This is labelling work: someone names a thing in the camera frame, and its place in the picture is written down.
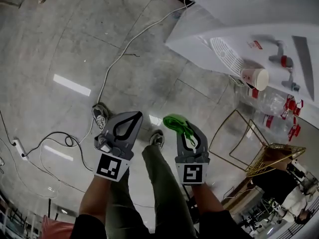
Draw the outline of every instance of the white shirt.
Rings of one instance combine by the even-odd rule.
[[[294,216],[298,216],[303,208],[307,204],[305,195],[301,192],[299,186],[294,188],[292,192],[285,198],[281,205],[286,209],[287,213],[283,216],[283,219],[288,222],[294,222]]]

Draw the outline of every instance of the shoe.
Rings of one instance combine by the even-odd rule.
[[[99,126],[99,129],[103,131],[109,120],[108,110],[103,105],[97,104],[92,107],[92,115],[95,123]]]
[[[156,130],[150,138],[150,145],[158,146],[159,150],[163,149],[164,146],[164,134],[162,130]]]

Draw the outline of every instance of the paper cup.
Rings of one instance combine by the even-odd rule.
[[[266,69],[242,69],[241,78],[257,90],[264,90],[269,83],[269,74]]]

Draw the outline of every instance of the forearm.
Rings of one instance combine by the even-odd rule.
[[[105,214],[110,186],[110,180],[94,176],[89,188],[83,196],[79,214],[94,216],[105,224]]]
[[[206,183],[192,186],[194,197],[197,203],[199,213],[208,212],[221,212],[224,210],[222,204],[216,198],[216,196],[211,192],[210,188]]]

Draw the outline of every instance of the concrete floor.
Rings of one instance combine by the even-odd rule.
[[[26,151],[52,131],[65,131],[79,139],[87,133],[108,66],[127,42],[151,23],[182,7],[177,0],[7,0],[20,9],[0,7],[0,108],[11,137],[18,137]],[[164,42],[181,12],[138,37],[127,54],[111,69],[101,101],[114,113],[140,110],[144,122],[134,146],[130,168],[130,194],[146,226],[155,227],[154,198],[141,156],[150,131],[161,128],[166,136],[163,156],[175,176],[177,155],[173,131],[161,119],[178,113],[197,125],[210,143],[236,104],[234,87],[227,76],[205,71],[169,50]],[[66,88],[54,75],[91,90],[89,96]],[[93,137],[97,126],[82,143],[88,166],[95,162]],[[3,126],[0,136],[7,143]],[[42,161],[59,179],[85,191],[93,174],[81,162],[77,148],[44,143],[74,158],[64,159],[43,148]],[[53,207],[78,211],[83,192],[61,184],[10,147],[24,184],[17,177],[12,158],[0,143],[5,161],[0,188],[23,215],[46,215],[48,197]],[[30,160],[41,167],[40,150]],[[243,171],[211,155],[207,183],[219,199],[245,177]],[[72,221],[61,215],[58,220]]]

